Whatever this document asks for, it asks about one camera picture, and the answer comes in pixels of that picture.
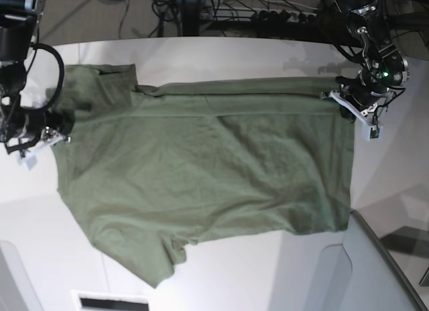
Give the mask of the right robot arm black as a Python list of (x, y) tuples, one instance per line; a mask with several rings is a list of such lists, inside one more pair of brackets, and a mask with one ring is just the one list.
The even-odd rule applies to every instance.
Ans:
[[(1, 143), (7, 154), (16, 153), (27, 169), (37, 164), (36, 156), (57, 143), (70, 141), (73, 119), (54, 110), (65, 79), (65, 65), (52, 46), (40, 42), (40, 21), (46, 0), (1, 0)], [(58, 64), (58, 83), (52, 97), (40, 107), (21, 105), (30, 68), (29, 53), (43, 50)]]

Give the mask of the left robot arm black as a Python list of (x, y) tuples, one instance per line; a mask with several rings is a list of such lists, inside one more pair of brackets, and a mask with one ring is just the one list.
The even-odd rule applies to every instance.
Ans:
[(408, 61), (394, 44), (379, 0), (333, 0), (344, 17), (348, 33), (359, 41), (359, 54), (348, 54), (331, 39), (334, 47), (361, 69), (356, 78), (338, 76), (338, 88), (325, 94), (341, 106), (341, 115), (362, 123), (363, 138), (379, 139), (383, 133), (380, 115), (401, 96), (409, 79)]

